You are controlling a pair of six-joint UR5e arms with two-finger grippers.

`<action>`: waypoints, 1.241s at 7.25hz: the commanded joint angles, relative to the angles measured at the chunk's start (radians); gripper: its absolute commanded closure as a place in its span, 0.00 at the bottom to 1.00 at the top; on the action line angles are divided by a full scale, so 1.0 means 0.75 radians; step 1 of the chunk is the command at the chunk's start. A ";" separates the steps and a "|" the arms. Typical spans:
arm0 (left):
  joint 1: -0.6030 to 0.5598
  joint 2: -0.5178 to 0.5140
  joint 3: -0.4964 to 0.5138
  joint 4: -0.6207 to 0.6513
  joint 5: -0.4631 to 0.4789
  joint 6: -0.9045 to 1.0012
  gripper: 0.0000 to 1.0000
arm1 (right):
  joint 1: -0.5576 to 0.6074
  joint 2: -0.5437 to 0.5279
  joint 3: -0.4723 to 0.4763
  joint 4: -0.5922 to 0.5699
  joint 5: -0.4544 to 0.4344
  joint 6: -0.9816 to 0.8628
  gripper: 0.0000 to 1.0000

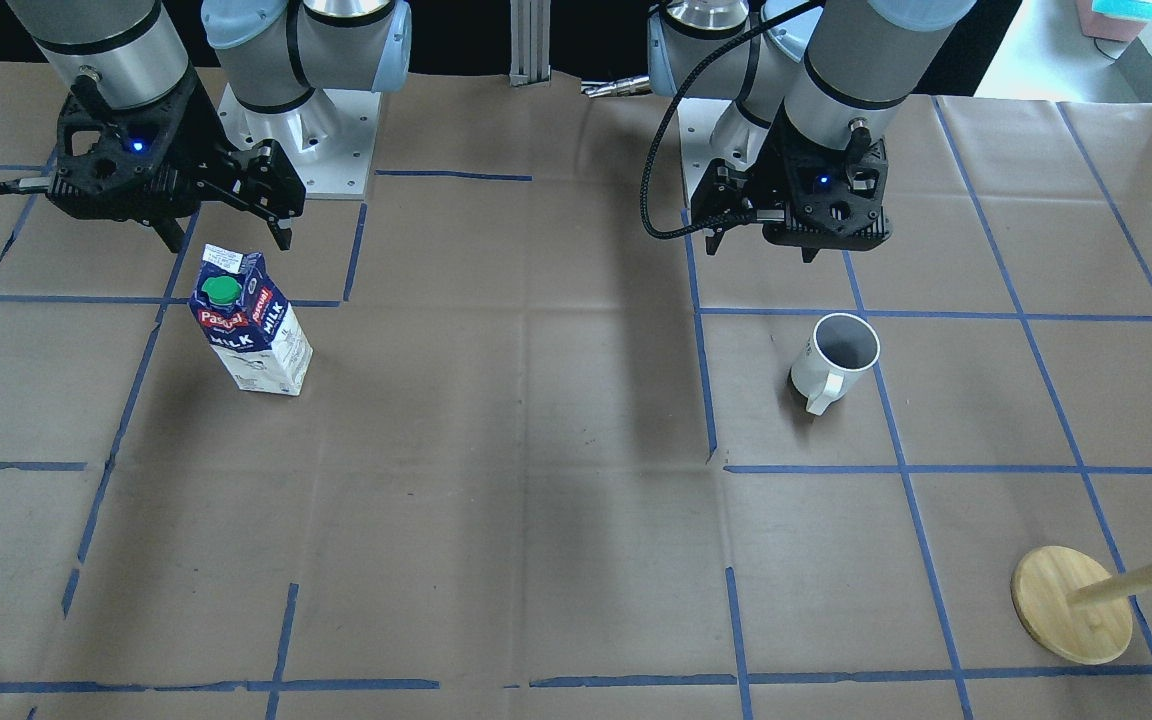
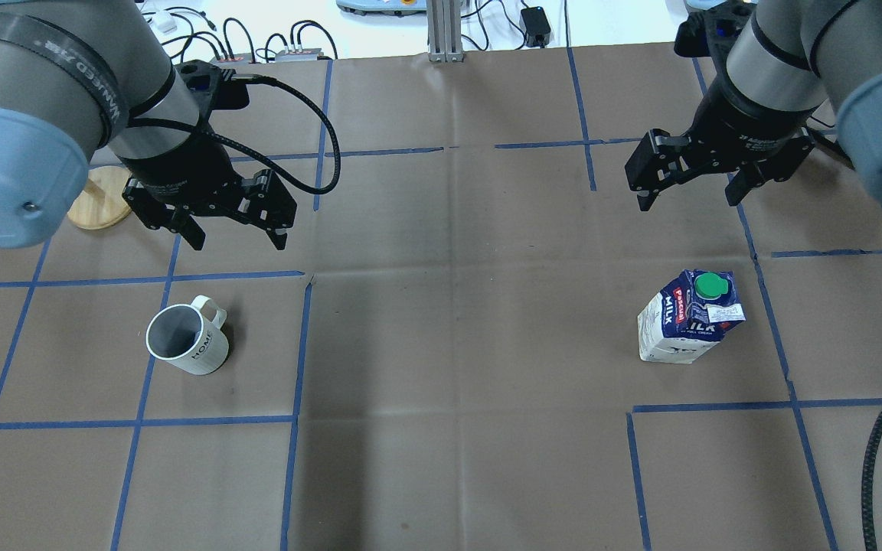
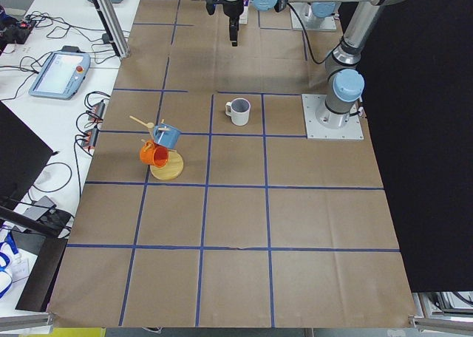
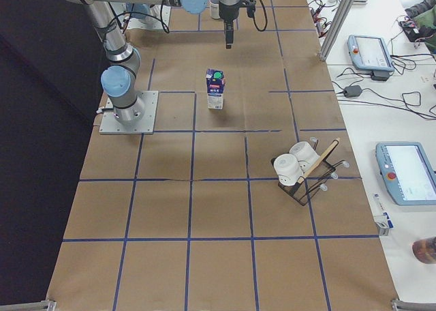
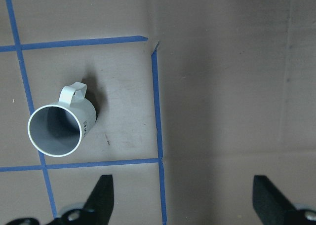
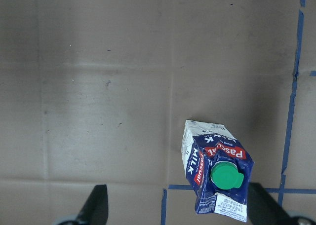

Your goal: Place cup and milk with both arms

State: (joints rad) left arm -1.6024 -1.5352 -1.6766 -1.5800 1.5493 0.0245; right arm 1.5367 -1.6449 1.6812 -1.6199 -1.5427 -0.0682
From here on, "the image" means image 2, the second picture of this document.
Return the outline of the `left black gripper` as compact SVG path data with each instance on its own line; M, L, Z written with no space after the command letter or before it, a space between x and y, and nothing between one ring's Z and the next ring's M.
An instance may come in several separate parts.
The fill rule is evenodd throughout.
M127 129L113 153L132 172L122 198L143 226L167 229L193 249L206 234L193 217L231 217L287 247L297 203L274 170L244 179L213 129Z

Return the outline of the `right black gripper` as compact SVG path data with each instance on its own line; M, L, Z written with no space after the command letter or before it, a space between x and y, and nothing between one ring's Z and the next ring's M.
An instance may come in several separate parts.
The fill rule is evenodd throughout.
M770 181L787 181L801 167L815 140L803 129L807 112L759 106L732 83L712 83L688 129L673 136L648 130L626 164L628 188L648 212L659 193L699 174L735 172L725 187L731 207ZM684 153L688 152L688 165Z

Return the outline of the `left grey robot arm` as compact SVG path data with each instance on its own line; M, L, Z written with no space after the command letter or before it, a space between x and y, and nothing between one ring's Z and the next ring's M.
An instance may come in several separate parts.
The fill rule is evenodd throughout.
M253 77L175 65L129 1L0 1L0 248L59 229L106 148L129 170L120 203L200 250L197 217L227 217L284 249L291 178L242 178L211 134L216 109L249 103Z

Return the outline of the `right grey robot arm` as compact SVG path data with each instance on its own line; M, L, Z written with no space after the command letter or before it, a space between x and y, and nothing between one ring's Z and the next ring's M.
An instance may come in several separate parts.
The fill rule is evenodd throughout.
M641 210L706 174L731 175L737 206L817 147L882 203L882 1L724 1L690 14L673 48L717 74L683 135L650 129L626 162Z

